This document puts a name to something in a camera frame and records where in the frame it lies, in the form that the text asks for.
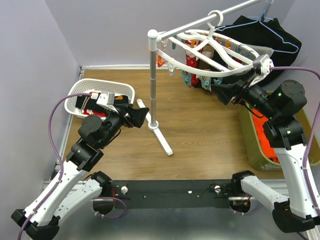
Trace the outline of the teal clothes peg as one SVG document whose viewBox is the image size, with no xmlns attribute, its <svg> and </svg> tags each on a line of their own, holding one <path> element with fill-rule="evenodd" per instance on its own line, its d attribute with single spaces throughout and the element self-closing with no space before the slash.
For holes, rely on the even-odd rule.
<svg viewBox="0 0 320 240">
<path fill-rule="evenodd" d="M 201 76 L 199 79 L 200 79 L 202 88 L 211 92 L 212 78 L 209 76 Z"/>
</svg>

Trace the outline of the white round sock hanger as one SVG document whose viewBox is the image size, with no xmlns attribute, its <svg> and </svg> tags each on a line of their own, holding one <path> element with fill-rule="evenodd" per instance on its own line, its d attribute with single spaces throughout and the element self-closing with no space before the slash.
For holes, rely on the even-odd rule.
<svg viewBox="0 0 320 240">
<path fill-rule="evenodd" d="M 261 56 L 252 47 L 217 33 L 224 15 L 212 10 L 207 18 L 172 31 L 149 30 L 150 68 L 166 66 L 170 75 L 181 70 L 188 87 L 200 84 L 207 90 L 224 77 L 248 73 Z"/>
</svg>

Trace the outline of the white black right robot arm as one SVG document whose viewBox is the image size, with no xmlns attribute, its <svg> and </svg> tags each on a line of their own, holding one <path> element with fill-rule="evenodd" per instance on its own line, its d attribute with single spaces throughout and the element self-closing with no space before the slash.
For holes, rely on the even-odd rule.
<svg viewBox="0 0 320 240">
<path fill-rule="evenodd" d="M 311 142 L 295 118 L 307 103 L 303 85 L 285 80 L 271 94 L 243 80 L 213 84 L 211 88 L 223 104 L 249 104 L 266 117 L 263 131 L 280 162 L 288 196 L 265 185 L 248 170 L 233 174 L 230 191 L 258 200 L 271 211 L 275 224 L 284 233 L 305 232 L 318 226 L 319 194 L 308 161 Z"/>
</svg>

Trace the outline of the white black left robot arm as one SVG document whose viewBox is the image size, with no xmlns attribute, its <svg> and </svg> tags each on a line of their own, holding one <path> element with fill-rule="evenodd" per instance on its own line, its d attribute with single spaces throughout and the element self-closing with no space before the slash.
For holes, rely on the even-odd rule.
<svg viewBox="0 0 320 240">
<path fill-rule="evenodd" d="M 61 224 L 85 203 L 96 197 L 107 197 L 112 190 L 112 179 L 99 171 L 80 189 L 73 187 L 103 157 L 102 150 L 120 133 L 121 127 L 140 128 L 149 108 L 133 108 L 121 104 L 107 117 L 88 115 L 78 130 L 80 139 L 72 146 L 55 178 L 25 209 L 17 209 L 11 218 L 33 240 L 52 240 Z"/>
</svg>

